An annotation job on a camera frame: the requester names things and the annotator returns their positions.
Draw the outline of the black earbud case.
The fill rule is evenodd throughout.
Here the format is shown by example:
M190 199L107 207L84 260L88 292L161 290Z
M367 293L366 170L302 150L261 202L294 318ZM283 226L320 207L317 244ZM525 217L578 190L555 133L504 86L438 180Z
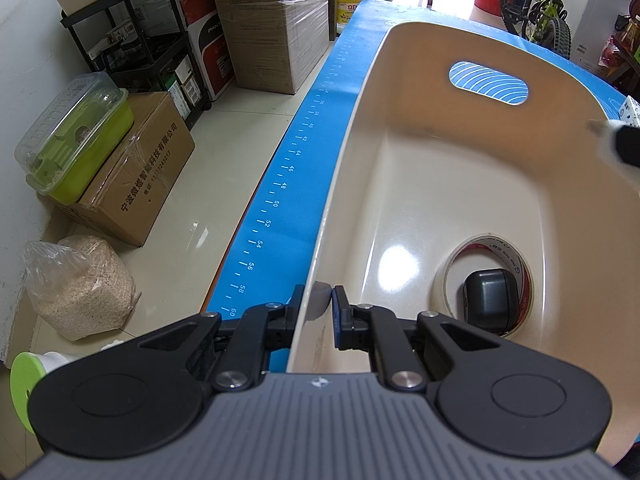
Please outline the black earbud case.
M479 270L463 284L465 322L496 335L518 325L518 285L506 269Z

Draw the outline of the tape roll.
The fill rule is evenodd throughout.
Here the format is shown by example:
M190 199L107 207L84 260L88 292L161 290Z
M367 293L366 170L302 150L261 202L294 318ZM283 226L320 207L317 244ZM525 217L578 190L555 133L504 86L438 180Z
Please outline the tape roll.
M472 236L439 263L428 293L438 313L506 337L526 321L534 305L534 276L508 240Z

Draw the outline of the beige plastic storage bin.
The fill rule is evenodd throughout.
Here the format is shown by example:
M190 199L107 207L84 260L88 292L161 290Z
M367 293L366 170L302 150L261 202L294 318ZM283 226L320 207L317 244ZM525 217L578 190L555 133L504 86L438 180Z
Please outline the beige plastic storage bin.
M639 190L590 122L620 95L571 62L446 25L385 36L350 118L288 369L363 372L338 351L329 291L401 318L460 316L473 271L524 273L514 342L600 379L613 416L600 454L639 431Z

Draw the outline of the blue silicone baking mat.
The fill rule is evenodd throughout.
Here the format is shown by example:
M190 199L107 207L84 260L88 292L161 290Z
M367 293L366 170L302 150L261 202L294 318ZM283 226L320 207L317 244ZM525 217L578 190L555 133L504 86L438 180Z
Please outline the blue silicone baking mat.
M298 284L307 286L326 199L358 96L385 36L405 23L451 26L560 58L483 24L386 2L366 4L337 40L258 186L222 265L210 302L214 310L233 318L253 304L285 300ZM274 368L289 370L290 354L278 354Z

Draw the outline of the cardboard box on floor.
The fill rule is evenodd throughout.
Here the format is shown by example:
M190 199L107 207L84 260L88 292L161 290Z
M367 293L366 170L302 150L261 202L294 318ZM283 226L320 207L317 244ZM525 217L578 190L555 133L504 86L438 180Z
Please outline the cardboard box on floor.
M56 206L84 226L141 247L195 144L169 93L136 93L128 102L129 132L78 201Z

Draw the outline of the plastic bag of grain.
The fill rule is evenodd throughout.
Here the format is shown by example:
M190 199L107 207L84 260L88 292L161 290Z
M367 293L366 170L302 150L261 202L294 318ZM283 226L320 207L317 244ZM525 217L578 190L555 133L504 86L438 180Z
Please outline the plastic bag of grain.
M125 263L102 237L28 242L24 261L32 307L69 341L119 330L141 296Z

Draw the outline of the green lid white jar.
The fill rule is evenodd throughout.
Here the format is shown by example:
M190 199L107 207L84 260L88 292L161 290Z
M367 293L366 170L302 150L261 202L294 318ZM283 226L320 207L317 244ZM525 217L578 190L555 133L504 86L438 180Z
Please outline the green lid white jar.
M37 382L57 368L78 360L78 356L49 351L43 354L21 352L10 368L10 393L17 417L25 429L34 434L28 418L27 404Z

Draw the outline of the green clear lidded container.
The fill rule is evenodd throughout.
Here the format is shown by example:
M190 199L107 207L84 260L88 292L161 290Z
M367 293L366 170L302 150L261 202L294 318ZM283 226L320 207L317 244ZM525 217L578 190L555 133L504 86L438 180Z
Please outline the green clear lidded container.
M128 91L104 72L83 74L47 106L14 158L38 194L75 203L134 124Z

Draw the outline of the lower cardboard box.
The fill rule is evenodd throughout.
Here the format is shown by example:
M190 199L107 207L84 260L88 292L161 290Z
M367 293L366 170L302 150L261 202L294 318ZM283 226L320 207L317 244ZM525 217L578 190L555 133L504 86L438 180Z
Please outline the lower cardboard box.
M215 0L236 82L294 94L329 47L329 0Z

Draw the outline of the black metal shelf rack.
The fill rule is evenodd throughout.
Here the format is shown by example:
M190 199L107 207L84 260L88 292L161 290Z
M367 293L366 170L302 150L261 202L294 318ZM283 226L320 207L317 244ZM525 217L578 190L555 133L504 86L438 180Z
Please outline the black metal shelf rack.
M90 72L104 72L131 93L166 91L188 128L210 109L178 0L96 0L63 10Z

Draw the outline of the white tissue box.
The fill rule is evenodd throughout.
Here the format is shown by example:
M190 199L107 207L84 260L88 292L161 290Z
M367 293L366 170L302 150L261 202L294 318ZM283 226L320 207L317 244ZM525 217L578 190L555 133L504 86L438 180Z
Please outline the white tissue box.
M618 109L620 120L631 127L640 127L640 104L632 97L627 96Z

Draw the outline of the green black bicycle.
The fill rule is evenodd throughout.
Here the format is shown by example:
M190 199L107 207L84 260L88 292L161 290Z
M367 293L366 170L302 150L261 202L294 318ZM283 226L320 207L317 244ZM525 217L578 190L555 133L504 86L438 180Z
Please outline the green black bicycle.
M563 0L499 0L499 8L512 35L570 58L572 33Z

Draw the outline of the white freezer cabinet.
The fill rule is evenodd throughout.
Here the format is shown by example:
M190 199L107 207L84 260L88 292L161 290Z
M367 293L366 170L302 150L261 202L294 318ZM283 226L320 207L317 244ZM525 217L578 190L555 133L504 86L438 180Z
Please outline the white freezer cabinet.
M570 60L595 75L603 75L601 53L620 15L629 13L631 0L563 0L572 33Z

